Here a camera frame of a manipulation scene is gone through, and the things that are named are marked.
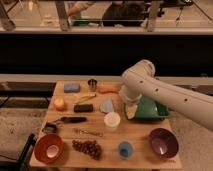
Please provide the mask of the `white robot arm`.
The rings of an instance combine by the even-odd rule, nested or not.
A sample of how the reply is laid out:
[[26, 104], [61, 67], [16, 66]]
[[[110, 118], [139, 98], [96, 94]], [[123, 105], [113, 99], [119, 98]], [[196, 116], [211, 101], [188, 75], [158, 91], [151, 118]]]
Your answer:
[[213, 131], [212, 96], [162, 82], [154, 74], [154, 64], [146, 59], [126, 69], [119, 92], [123, 102], [137, 104], [145, 95]]

